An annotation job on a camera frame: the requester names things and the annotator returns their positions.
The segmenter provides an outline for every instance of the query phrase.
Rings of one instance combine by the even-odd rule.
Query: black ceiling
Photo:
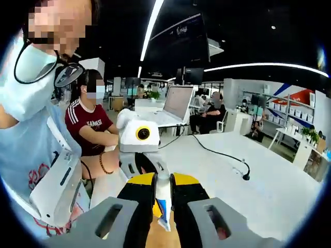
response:
[[[140,55],[154,2],[103,0],[99,25],[87,30],[77,53],[82,59],[104,60],[106,79],[137,76],[139,65],[143,66],[141,77],[150,77],[151,65],[148,61],[140,64]],[[208,68],[279,62],[317,69],[318,50],[324,49],[326,58],[330,54],[326,6],[302,1],[164,0],[152,36],[196,13],[203,15],[207,36],[224,49],[223,53],[211,57]],[[167,65],[159,68],[163,79],[174,77],[175,71],[168,72],[166,68]],[[331,74],[328,64],[324,70]],[[319,74],[280,67],[219,70],[205,73],[204,77],[213,81],[228,77],[261,79],[321,90],[331,85]]]

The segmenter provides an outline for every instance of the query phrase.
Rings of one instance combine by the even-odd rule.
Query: laptop screen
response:
[[[190,104],[193,87],[172,86],[168,90],[163,110],[184,120]]]

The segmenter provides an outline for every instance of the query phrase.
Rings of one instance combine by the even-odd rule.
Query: laptop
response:
[[[159,128],[185,125],[190,116],[192,94],[193,86],[171,86],[162,111],[138,113],[138,116],[155,122]]]

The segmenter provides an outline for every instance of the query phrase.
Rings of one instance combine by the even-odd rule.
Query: wooden surface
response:
[[[146,248],[180,248],[173,212],[171,212],[170,226],[171,231],[166,231],[157,223],[157,218],[154,216],[147,236]]]

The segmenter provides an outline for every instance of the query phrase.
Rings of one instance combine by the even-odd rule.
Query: ceiling light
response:
[[[306,67],[306,66],[300,66],[300,65],[285,64],[285,63],[249,63],[249,64],[240,64],[240,65],[231,65],[231,66],[210,68],[210,69],[204,70],[204,72],[217,71],[217,70],[230,69],[230,68],[238,68],[238,67],[248,67],[248,66],[285,66],[285,67],[292,67],[292,68],[297,68],[297,69],[308,70],[308,71],[312,71],[312,72],[318,73],[320,75],[323,75],[325,77],[329,77],[329,75],[327,73],[325,73],[323,71],[319,71],[317,69],[313,69],[313,68]]]
[[[140,66],[139,67],[139,70],[138,70],[138,77],[140,78],[140,74],[141,74],[141,69],[142,69],[142,67]]]
[[[153,31],[153,27],[154,27],[157,15],[160,12],[160,9],[162,7],[163,2],[164,2],[164,0],[156,0],[155,1],[153,12],[152,12],[151,18],[149,19],[149,23],[148,23],[148,27],[147,27],[147,31],[146,31],[146,36],[145,36],[145,40],[144,40],[144,45],[143,45],[143,50],[141,52],[140,61],[144,61],[146,51],[147,51],[147,47],[148,47],[148,43],[149,43],[152,31]]]

